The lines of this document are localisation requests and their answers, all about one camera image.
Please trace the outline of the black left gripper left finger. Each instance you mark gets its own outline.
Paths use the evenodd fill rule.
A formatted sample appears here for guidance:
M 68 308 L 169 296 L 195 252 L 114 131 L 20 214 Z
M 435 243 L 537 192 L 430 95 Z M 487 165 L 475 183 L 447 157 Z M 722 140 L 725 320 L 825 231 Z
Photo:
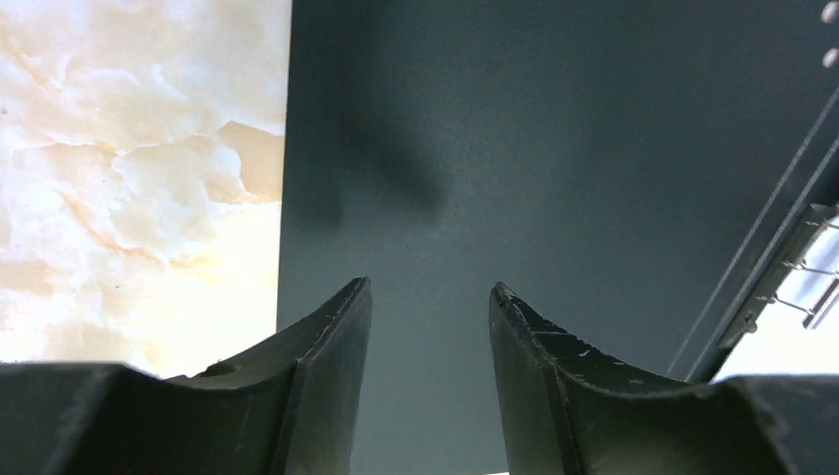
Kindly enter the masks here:
M 5 474 L 346 474 L 372 317 L 348 282 L 285 330 L 192 376 L 5 363 Z

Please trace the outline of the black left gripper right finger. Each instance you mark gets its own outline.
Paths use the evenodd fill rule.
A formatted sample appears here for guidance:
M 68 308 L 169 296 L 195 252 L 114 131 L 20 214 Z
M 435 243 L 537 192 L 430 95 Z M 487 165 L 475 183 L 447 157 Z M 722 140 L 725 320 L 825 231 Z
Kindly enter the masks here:
M 629 365 L 542 318 L 512 289 L 489 330 L 512 474 L 834 474 L 838 380 L 713 384 Z

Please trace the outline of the white paper sheet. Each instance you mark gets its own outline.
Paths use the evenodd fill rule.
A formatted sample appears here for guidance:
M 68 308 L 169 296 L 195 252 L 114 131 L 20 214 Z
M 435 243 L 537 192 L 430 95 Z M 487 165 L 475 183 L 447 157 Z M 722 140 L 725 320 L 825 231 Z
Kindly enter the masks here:
M 757 293 L 758 312 L 713 382 L 747 375 L 838 374 L 838 222 L 776 265 Z

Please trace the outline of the black file folder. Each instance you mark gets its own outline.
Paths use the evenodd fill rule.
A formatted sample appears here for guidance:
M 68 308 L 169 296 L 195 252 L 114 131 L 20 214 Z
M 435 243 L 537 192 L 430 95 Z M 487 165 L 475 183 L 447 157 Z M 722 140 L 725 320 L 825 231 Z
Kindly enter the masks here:
M 838 198 L 834 1 L 297 1 L 278 321 L 366 276 L 350 470 L 507 461 L 504 282 L 699 381 L 795 216 Z

